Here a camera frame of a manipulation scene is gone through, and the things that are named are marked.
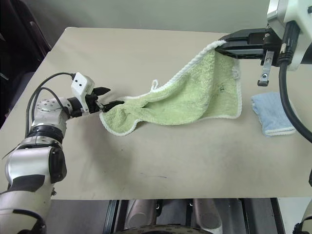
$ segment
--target floor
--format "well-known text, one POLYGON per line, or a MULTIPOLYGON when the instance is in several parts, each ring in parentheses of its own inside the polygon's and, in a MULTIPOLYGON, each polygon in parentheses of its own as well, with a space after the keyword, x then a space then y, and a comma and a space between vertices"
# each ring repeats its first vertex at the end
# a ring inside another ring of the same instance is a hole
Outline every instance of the floor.
MULTIPOLYGON (((224 234, 244 234, 245 223, 238 199, 215 199, 224 234)), ((108 201, 52 200, 47 217, 47 234, 101 234, 108 201)), ((185 225, 186 200, 165 200, 157 224, 185 225)))

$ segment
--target table surface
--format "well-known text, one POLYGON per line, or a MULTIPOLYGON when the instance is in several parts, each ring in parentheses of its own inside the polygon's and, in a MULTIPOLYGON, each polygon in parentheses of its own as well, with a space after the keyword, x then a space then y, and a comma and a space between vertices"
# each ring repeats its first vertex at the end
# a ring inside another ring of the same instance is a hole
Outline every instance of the table surface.
MULTIPOLYGON (((24 137, 27 101, 46 77, 79 71, 96 86, 111 88, 100 100, 137 96, 153 79, 162 85, 207 44, 223 34, 134 29, 67 28, 42 62, 0 130, 5 155, 24 137)), ((258 87, 259 60, 241 61, 243 110, 238 119, 208 119, 179 126, 139 124, 128 136, 115 136, 98 113, 68 121, 63 141, 67 177, 55 185, 56 199, 134 199, 190 197, 311 196, 308 177, 312 145, 298 133, 264 137, 252 95, 278 91, 278 69, 268 87, 258 87)), ((289 93, 311 129, 312 69, 288 73, 289 93)), ((71 80, 47 86, 71 97, 71 80)), ((0 190, 7 182, 5 159, 0 190)))

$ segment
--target gray wall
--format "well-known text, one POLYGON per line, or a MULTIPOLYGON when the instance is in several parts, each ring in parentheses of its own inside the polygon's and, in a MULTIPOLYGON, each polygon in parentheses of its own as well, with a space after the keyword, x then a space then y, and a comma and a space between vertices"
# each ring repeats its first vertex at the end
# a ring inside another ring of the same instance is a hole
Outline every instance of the gray wall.
POLYGON ((54 45, 66 27, 234 32, 266 26, 269 0, 24 0, 54 45))

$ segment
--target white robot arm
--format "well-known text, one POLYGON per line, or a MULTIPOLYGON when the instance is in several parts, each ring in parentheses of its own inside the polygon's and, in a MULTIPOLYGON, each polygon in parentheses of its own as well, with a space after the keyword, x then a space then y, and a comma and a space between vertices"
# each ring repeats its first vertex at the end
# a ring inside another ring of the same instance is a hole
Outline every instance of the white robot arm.
POLYGON ((0 194, 0 233, 45 233, 44 219, 50 207, 54 184, 66 176, 62 140, 66 121, 72 117, 108 111, 122 101, 107 105, 97 99, 110 89, 94 88, 81 73, 73 75, 75 97, 40 101, 26 138, 7 155, 7 191, 0 194))
POLYGON ((288 67, 290 71, 297 70, 307 49, 312 45, 312 0, 270 0, 267 20, 281 39, 287 22, 295 21, 298 24, 301 32, 288 67))

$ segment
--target black cable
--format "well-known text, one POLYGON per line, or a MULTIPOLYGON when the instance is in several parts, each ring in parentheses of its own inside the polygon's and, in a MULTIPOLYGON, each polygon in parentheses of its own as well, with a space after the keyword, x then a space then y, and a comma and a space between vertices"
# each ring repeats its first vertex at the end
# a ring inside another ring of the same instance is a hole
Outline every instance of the black cable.
POLYGON ((37 93, 37 91, 46 83, 48 82, 50 79, 56 77, 56 76, 59 76, 59 75, 69 75, 72 77, 72 79, 74 78, 75 76, 75 73, 67 73, 67 72, 59 72, 59 73, 56 73, 54 75, 51 75, 50 77, 48 77, 47 79, 45 79, 36 89, 35 91, 33 92, 33 94, 31 95, 29 101, 28 101, 28 104, 27 104, 27 107, 26 107, 26 128, 25 128, 25 137, 27 137, 28 135, 28 132, 29 132, 29 110, 30 110, 30 106, 32 104, 32 101, 37 93))
POLYGON ((33 107, 32 107, 32 121, 34 121, 33 118, 34 118, 34 113, 35 113, 36 102, 37 102, 38 96, 39 96, 39 94, 40 94, 40 92, 41 92, 42 90, 47 90, 47 91, 49 91, 49 92, 53 95, 53 97, 56 99, 56 101, 58 102, 58 104, 60 105, 60 107, 62 108, 62 110, 67 114, 68 117, 70 117, 70 116, 69 116, 69 113, 68 113, 68 109, 65 108, 65 107, 63 106, 63 104, 62 104, 62 102, 60 101, 59 97, 58 97, 51 89, 49 89, 49 88, 47 88, 47 87, 41 87, 40 89, 38 89, 38 91, 37 91, 37 93, 36 93, 36 96, 35 96, 35 98, 34 98, 34 104, 33 104, 33 107))
POLYGON ((12 213, 20 214, 20 215, 27 215, 27 216, 35 218, 37 220, 37 222, 34 224, 30 233, 38 233, 38 234, 46 233, 45 221, 39 214, 37 214, 33 211, 22 210, 22 209, 14 209, 12 213))
POLYGON ((287 66, 291 64, 293 54, 296 50, 300 28, 295 21, 290 21, 286 24, 284 36, 282 39, 281 51, 278 57, 279 65, 279 93, 283 109, 289 121, 295 129, 309 142, 312 143, 312 132, 303 125, 297 115, 292 109, 291 103, 288 98, 286 73, 287 66))
POLYGON ((282 105, 285 111, 286 116, 288 117, 289 121, 295 127, 295 129, 309 142, 312 143, 312 132, 309 131, 303 123, 298 119, 295 112, 292 109, 291 103, 288 98, 287 92, 287 82, 286 82, 286 72, 287 72, 288 63, 282 62, 279 68, 279 92, 281 96, 282 105))

